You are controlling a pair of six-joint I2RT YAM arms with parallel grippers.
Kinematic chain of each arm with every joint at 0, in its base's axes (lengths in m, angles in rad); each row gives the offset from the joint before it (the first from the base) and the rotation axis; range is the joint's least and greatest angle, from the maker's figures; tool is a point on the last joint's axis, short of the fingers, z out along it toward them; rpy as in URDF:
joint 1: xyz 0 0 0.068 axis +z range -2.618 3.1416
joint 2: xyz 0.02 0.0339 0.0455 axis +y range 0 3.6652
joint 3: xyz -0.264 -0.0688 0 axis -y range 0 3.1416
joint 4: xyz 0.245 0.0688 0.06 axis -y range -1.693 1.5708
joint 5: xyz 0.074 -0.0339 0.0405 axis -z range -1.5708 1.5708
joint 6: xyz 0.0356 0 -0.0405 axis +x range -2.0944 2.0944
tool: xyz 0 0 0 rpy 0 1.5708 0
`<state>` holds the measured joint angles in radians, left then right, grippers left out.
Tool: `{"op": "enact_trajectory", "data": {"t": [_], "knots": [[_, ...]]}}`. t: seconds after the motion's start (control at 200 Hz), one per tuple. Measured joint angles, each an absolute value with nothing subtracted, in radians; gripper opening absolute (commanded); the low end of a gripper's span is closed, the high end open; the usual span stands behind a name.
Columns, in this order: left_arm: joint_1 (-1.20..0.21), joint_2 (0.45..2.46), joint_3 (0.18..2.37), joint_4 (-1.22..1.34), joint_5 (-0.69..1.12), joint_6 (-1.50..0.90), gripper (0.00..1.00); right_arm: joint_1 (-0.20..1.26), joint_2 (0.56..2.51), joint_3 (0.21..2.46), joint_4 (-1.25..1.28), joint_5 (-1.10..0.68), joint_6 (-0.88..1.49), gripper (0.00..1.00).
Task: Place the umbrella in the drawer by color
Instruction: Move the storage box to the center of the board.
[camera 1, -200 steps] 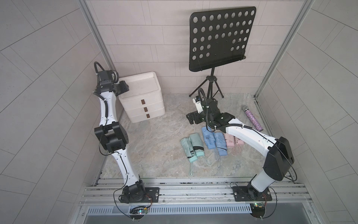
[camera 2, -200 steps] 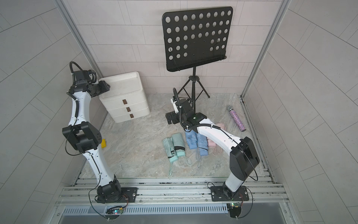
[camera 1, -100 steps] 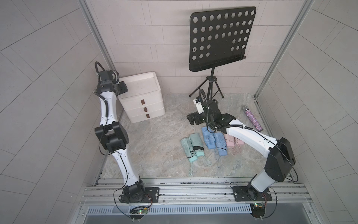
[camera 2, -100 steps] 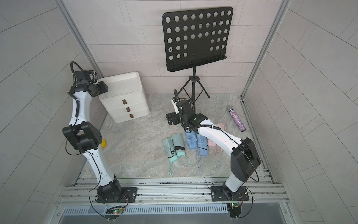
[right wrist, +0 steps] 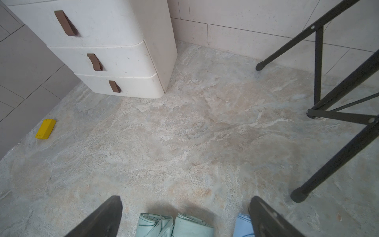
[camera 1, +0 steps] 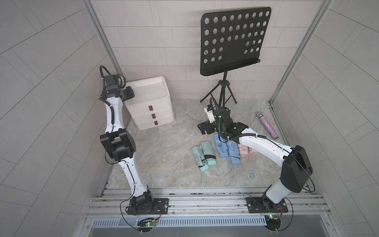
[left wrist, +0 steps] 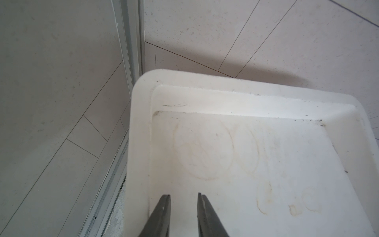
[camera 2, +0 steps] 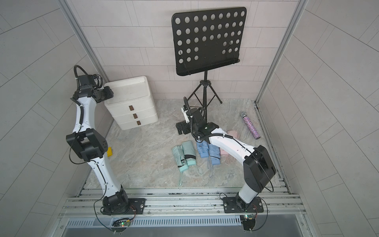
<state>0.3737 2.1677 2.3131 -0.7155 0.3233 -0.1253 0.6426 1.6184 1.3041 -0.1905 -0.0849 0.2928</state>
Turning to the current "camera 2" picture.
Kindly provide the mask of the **white top drawer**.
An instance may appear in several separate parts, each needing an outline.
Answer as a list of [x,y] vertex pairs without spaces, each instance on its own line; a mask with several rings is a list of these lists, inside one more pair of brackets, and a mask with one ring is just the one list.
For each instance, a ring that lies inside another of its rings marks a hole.
[[117,117],[152,108],[155,106],[155,103],[152,96],[145,96],[130,100],[117,99],[114,97],[106,100],[105,106],[112,116]]

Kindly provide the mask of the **white three-drawer cabinet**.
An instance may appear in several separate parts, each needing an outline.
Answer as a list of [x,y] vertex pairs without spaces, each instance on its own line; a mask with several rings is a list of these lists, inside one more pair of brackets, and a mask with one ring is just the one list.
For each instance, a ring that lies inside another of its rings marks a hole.
[[152,96],[147,77],[145,76],[109,82],[105,85],[110,87],[114,92],[114,97],[117,99],[130,100]]

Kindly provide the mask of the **pink umbrella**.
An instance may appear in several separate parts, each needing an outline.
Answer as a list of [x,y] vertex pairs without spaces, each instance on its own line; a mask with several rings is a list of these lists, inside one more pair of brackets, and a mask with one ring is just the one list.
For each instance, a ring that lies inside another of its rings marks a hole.
[[223,150],[223,149],[220,148],[220,155],[222,157],[227,157],[229,155],[229,153],[227,151],[225,151],[225,150]]
[[236,130],[229,130],[227,134],[229,136],[232,136],[234,139],[239,139],[239,133]]

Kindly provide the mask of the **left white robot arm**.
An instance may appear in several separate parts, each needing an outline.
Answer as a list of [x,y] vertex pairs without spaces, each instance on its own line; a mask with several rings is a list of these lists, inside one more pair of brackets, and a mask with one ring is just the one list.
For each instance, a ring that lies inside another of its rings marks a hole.
[[122,185],[117,181],[109,164],[107,155],[108,143],[95,129],[95,109],[97,104],[113,98],[114,93],[109,86],[103,85],[99,74],[88,74],[82,67],[74,66],[77,89],[70,98],[77,106],[76,124],[72,134],[66,136],[70,150],[74,151],[84,164],[89,164],[94,171],[103,190],[103,215],[125,214],[129,208],[129,200]]

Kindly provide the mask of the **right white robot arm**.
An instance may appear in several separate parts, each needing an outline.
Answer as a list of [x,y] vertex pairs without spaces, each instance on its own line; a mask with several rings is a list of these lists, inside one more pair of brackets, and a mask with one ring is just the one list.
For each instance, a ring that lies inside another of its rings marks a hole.
[[201,109],[192,108],[184,97],[181,108],[185,120],[177,123],[179,134],[191,134],[198,144],[206,143],[226,151],[243,166],[244,185],[234,198],[223,198],[226,213],[261,212],[258,209],[262,199],[258,194],[272,184],[271,180],[277,170],[268,150],[260,145],[254,147],[245,144],[227,134],[213,122],[206,122]]

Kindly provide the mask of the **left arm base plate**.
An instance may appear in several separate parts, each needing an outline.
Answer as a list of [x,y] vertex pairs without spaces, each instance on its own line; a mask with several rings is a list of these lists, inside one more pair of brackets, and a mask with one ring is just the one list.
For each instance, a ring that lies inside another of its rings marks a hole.
[[103,215],[143,214],[145,202],[144,198],[123,200],[117,197],[105,197],[100,212]]

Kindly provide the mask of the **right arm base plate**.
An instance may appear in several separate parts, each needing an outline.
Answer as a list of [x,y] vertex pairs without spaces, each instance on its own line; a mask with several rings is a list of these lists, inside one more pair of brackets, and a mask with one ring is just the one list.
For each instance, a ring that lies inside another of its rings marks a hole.
[[225,213],[263,213],[264,205],[258,197],[252,199],[251,202],[244,202],[238,195],[235,197],[223,197]]

